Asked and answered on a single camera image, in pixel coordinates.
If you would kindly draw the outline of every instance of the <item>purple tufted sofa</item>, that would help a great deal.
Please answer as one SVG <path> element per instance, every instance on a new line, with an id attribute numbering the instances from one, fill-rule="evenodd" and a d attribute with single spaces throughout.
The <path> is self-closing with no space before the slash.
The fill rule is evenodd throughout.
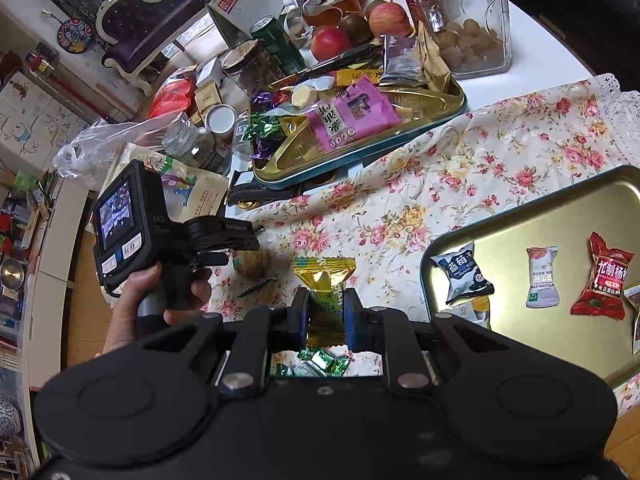
<path id="1" fill-rule="evenodd" d="M 102 64 L 151 95 L 140 72 L 204 8 L 201 0 L 107 0 L 96 18 L 100 36 L 112 46 Z"/>

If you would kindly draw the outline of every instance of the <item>device screen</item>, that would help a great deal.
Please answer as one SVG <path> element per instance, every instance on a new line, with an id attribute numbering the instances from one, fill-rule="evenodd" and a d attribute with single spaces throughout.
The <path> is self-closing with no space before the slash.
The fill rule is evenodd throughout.
<path id="1" fill-rule="evenodd" d="M 129 183 L 124 181 L 100 206 L 100 230 L 104 249 L 108 249 L 134 224 Z"/>

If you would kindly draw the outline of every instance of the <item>black handheld camera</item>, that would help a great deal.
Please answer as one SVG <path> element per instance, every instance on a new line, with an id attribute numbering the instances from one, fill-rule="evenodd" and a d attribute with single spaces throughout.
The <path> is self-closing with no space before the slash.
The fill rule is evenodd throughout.
<path id="1" fill-rule="evenodd" d="M 162 179 L 132 160 L 96 201 L 94 245 L 98 280 L 114 290 L 132 272 L 162 263 L 162 276 L 138 308 L 138 336 L 166 327 L 164 310 L 184 310 L 190 297 L 192 270 L 224 266 L 222 249 L 258 250 L 251 222 L 200 216 L 173 222 L 167 213 Z"/>

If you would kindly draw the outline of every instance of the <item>green beverage can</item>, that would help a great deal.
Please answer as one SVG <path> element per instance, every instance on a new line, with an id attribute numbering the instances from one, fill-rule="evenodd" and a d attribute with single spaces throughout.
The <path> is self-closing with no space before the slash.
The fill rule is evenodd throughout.
<path id="1" fill-rule="evenodd" d="M 273 16 L 266 16 L 259 20 L 249 29 L 249 32 L 251 37 L 258 40 L 276 60 L 286 75 L 295 74 L 306 68 L 302 54 Z"/>

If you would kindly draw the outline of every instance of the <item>metal tray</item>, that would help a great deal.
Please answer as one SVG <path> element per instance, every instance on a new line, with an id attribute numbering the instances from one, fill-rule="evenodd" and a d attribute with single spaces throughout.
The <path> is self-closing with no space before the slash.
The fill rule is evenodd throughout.
<path id="1" fill-rule="evenodd" d="M 266 166 L 254 170 L 256 179 L 271 189 L 293 186 L 366 156 L 402 146 L 466 110 L 465 93 L 453 79 L 447 94 L 418 88 L 380 87 L 379 90 L 396 105 L 402 124 L 325 153 L 305 121 Z"/>
<path id="2" fill-rule="evenodd" d="M 436 238 L 420 265 L 430 315 L 445 309 L 449 281 L 431 256 L 475 242 L 474 258 L 495 286 L 490 295 L 491 329 L 594 372 L 615 387 L 640 372 L 632 354 L 636 311 L 623 300 L 622 321 L 606 316 L 572 316 L 586 286 L 592 257 L 588 237 L 598 232 L 607 247 L 635 253 L 625 288 L 640 282 L 640 169 L 620 166 L 520 207 Z M 527 308 L 527 247 L 558 245 L 554 283 L 560 304 Z"/>

